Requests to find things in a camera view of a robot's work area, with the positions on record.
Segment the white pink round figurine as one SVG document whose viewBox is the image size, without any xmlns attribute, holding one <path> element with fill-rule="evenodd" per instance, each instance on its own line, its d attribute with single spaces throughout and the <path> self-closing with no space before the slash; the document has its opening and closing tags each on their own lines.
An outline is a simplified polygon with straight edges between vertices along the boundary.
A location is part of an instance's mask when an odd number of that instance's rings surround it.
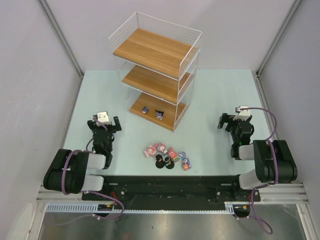
<svg viewBox="0 0 320 240">
<path fill-rule="evenodd" d="M 157 149 L 155 146 L 150 145 L 147 147 L 147 149 L 143 152 L 144 155 L 148 158 L 148 157 L 154 157 L 157 153 Z"/>
</svg>

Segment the pink bunny blue bow figurine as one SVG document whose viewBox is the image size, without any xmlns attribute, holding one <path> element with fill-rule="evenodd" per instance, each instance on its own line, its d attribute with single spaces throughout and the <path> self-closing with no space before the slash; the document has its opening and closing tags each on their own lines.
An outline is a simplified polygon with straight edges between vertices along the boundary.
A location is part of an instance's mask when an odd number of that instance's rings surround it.
<svg viewBox="0 0 320 240">
<path fill-rule="evenodd" d="M 157 152 L 160 152 L 165 155 L 168 153 L 168 150 L 163 143 L 155 143 L 154 146 L 155 146 Z"/>
</svg>

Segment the pink bunny flower crown figurine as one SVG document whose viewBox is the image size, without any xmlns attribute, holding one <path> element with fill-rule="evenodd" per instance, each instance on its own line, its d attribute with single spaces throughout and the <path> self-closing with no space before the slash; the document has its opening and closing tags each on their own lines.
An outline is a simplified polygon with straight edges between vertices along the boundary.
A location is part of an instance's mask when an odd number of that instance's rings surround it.
<svg viewBox="0 0 320 240">
<path fill-rule="evenodd" d="M 180 160 L 179 155 L 172 147 L 169 148 L 168 150 L 168 156 L 171 158 L 171 160 L 176 163 Z"/>
</svg>

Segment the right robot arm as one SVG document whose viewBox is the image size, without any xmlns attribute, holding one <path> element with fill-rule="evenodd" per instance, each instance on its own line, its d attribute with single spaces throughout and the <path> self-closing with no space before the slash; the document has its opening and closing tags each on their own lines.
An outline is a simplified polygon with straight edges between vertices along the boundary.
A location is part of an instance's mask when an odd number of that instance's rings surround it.
<svg viewBox="0 0 320 240">
<path fill-rule="evenodd" d="M 230 133 L 230 156 L 237 161 L 253 161 L 254 169 L 239 175 L 241 189 L 251 190 L 275 184 L 288 184 L 298 177 L 298 168 L 285 140 L 251 140 L 255 127 L 252 115 L 222 113 L 218 129 Z"/>
</svg>

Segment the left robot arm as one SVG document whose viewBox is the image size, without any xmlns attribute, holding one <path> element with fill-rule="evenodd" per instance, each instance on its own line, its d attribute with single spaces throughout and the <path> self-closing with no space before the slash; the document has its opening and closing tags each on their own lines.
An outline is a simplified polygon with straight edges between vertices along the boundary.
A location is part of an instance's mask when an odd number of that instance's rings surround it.
<svg viewBox="0 0 320 240">
<path fill-rule="evenodd" d="M 84 150 L 64 149 L 57 151 L 43 179 L 46 190 L 62 192 L 65 195 L 90 191 L 101 191 L 104 178 L 88 173 L 89 170 L 106 170 L 113 159 L 115 133 L 122 130 L 117 116 L 109 120 L 107 112 L 99 112 L 87 122 L 92 138 Z"/>
</svg>

